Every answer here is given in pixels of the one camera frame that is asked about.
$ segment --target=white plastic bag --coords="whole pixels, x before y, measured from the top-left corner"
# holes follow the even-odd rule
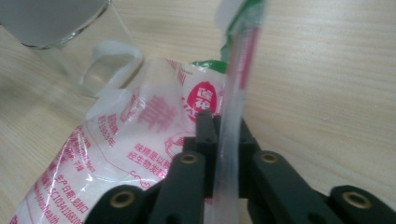
[[[109,189],[153,186],[165,178],[183,137],[194,136],[195,114],[219,113],[224,82],[211,69],[146,62],[127,89],[99,99],[9,223],[83,223]]]

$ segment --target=light wood surface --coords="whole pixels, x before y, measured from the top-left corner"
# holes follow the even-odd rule
[[[218,59],[219,1],[117,0],[146,58]],[[395,1],[269,1],[245,119],[313,189],[366,189],[396,209]],[[0,28],[0,222],[94,101]]]

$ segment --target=tabletop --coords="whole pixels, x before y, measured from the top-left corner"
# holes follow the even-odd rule
[[[218,59],[219,1],[115,0],[145,58]],[[244,118],[313,188],[353,185],[396,209],[395,1],[269,1]],[[94,100],[0,27],[0,222]],[[249,223],[243,215],[243,223]]]

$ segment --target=crumpled plastic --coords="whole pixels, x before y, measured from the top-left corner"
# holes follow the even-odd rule
[[[225,76],[191,64],[152,59],[124,90],[104,94],[27,193],[9,221],[83,223],[118,185],[148,189],[166,177],[195,114],[218,114]]]

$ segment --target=wood grain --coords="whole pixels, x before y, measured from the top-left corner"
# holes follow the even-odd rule
[[[186,63],[219,58],[218,3],[115,1],[146,58]],[[245,119],[262,148],[284,155],[313,189],[354,185],[396,209],[394,8],[269,1]],[[0,28],[1,223],[93,103]]]

